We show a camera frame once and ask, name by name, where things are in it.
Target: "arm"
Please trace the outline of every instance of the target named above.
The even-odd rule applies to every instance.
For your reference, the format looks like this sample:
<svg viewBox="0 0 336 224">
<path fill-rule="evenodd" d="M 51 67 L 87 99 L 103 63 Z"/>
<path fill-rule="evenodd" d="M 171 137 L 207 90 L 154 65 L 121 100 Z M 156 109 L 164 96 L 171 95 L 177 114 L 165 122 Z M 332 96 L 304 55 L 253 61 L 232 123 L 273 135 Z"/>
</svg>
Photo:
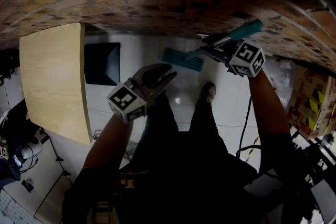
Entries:
<svg viewBox="0 0 336 224">
<path fill-rule="evenodd" d="M 133 122 L 124 123 L 113 115 L 90 150 L 84 168 L 109 167 L 118 170 L 133 129 Z"/>
<path fill-rule="evenodd" d="M 278 143 L 279 137 L 282 136 L 287 145 L 288 138 L 285 136 L 289 136 L 290 139 L 290 130 L 286 113 L 265 73 L 261 70 L 255 78 L 249 78 L 249 84 L 260 142 L 263 146 L 260 171 L 266 172 L 272 167 L 279 152 L 284 152 L 283 144 Z"/>
</svg>

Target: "white cube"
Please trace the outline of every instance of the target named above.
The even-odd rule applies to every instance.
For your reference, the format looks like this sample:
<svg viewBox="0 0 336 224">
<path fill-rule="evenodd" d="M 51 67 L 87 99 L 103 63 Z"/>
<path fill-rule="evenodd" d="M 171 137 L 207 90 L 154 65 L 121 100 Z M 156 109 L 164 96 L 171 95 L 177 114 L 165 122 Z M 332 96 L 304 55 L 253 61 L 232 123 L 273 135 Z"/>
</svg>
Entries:
<svg viewBox="0 0 336 224">
<path fill-rule="evenodd" d="M 110 107 L 123 122 L 131 122 L 147 113 L 147 102 L 122 82 L 107 96 Z"/>
<path fill-rule="evenodd" d="M 261 48 L 243 42 L 229 65 L 236 74 L 255 77 L 265 63 L 265 56 Z"/>
</svg>

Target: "white tile floor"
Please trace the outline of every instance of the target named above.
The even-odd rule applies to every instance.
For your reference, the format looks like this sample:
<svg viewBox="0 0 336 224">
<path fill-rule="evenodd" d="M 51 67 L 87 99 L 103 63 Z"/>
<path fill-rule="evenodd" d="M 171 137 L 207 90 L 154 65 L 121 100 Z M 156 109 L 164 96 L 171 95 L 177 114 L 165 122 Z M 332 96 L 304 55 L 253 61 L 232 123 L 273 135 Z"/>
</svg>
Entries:
<svg viewBox="0 0 336 224">
<path fill-rule="evenodd" d="M 107 41 L 121 43 L 121 81 L 126 81 L 142 66 L 160 62 L 166 47 L 179 51 L 192 51 L 202 45 L 200 40 L 170 37 L 113 35 L 86 38 L 87 44 Z M 250 97 L 247 78 L 228 73 L 222 63 L 217 63 L 209 58 L 205 58 L 203 70 L 200 73 L 181 67 L 174 67 L 173 70 L 177 71 L 177 78 L 169 86 L 166 94 L 170 100 L 179 130 L 187 131 L 189 129 L 199 92 L 205 82 L 212 81 L 217 87 L 213 113 L 218 131 L 228 151 L 235 155 L 239 147 Z M 106 100 L 106 96 L 112 89 L 113 87 L 110 86 L 86 84 L 92 133 L 95 130 L 102 130 L 112 116 Z M 23 92 L 18 68 L 12 79 L 6 80 L 5 85 L 0 87 L 0 109 L 12 108 L 22 98 Z M 140 140 L 145 120 L 145 118 L 135 120 L 131 140 L 135 142 Z M 247 126 L 243 146 L 252 144 L 258 133 L 253 108 L 251 108 Z M 51 132 L 49 134 L 58 155 L 65 160 L 65 169 L 72 174 L 71 178 L 75 179 L 92 145 L 82 145 L 57 134 Z M 241 158 L 246 159 L 247 155 L 248 151 L 242 153 Z M 260 152 L 254 150 L 248 162 L 258 169 Z"/>
</svg>

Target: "cardboard box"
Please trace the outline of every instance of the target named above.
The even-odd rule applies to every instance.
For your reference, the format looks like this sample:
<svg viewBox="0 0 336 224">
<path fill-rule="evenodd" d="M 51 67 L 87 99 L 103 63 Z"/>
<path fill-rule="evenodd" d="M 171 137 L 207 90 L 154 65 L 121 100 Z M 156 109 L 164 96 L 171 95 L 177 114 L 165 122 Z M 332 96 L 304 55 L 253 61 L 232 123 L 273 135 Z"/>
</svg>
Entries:
<svg viewBox="0 0 336 224">
<path fill-rule="evenodd" d="M 289 101 L 288 121 L 306 139 L 336 129 L 336 79 L 298 67 Z"/>
</svg>

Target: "teal handle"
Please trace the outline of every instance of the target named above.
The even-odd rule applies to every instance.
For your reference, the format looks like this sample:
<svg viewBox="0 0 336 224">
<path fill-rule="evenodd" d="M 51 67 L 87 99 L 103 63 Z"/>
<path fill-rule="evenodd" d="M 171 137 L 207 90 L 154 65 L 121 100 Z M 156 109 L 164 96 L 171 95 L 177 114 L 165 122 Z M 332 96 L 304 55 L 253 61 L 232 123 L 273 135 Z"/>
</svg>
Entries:
<svg viewBox="0 0 336 224">
<path fill-rule="evenodd" d="M 261 32 L 263 30 L 263 23 L 261 20 L 254 20 L 252 22 L 248 22 L 239 26 L 235 30 L 233 30 L 229 37 L 231 40 L 240 40 L 242 38 L 249 37 L 255 33 Z"/>
</svg>

